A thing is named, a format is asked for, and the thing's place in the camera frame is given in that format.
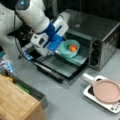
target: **wooden cabinet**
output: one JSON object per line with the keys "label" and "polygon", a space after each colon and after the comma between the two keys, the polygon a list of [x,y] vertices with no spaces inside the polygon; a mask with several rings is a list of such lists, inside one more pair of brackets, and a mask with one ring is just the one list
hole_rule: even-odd
{"label": "wooden cabinet", "polygon": [[0,75],[0,120],[46,120],[41,103]]}

